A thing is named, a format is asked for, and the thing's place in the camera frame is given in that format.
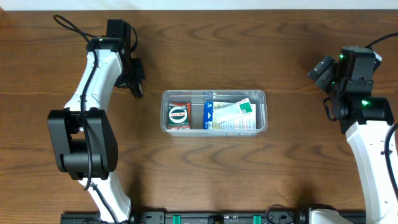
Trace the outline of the dark bottle white cap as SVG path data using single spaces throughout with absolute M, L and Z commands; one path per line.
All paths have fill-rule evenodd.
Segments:
M 134 82 L 130 83 L 129 89 L 130 89 L 132 95 L 137 99 L 142 98 L 144 96 L 144 89 L 142 87 L 141 80 L 134 81 Z

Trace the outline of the blue fever patch packet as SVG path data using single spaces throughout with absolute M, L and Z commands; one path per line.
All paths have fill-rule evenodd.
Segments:
M 252 104 L 254 112 L 252 114 L 244 115 L 243 117 L 233 120 L 225 121 L 218 124 L 213 112 L 215 108 L 232 105 L 232 103 L 206 101 L 204 104 L 203 115 L 203 129 L 222 129 L 222 130 L 235 130 L 235 129 L 256 129 L 256 105 Z

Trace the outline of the green white card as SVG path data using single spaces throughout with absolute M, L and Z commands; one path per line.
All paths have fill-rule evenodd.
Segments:
M 241 118 L 249 114 L 253 114 L 255 109 L 253 108 L 249 98 L 245 98 L 231 105 L 215 108 L 213 110 L 214 116 L 217 123 L 223 123 L 232 119 Z

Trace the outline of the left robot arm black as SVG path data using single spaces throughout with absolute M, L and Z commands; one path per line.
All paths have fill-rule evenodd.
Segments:
M 99 208 L 98 218 L 83 218 L 82 223 L 135 220 L 116 173 L 118 144 L 106 114 L 113 88 L 127 88 L 135 98 L 144 95 L 142 64 L 131 55 L 135 48 L 129 38 L 91 39 L 76 92 L 47 118 L 58 169 L 79 181 Z

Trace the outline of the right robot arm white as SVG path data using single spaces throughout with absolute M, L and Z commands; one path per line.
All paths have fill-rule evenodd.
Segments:
M 382 58 L 369 49 L 325 56 L 308 76 L 327 93 L 328 119 L 338 121 L 358 167 L 366 223 L 397 222 L 397 130 L 386 98 L 372 96 Z

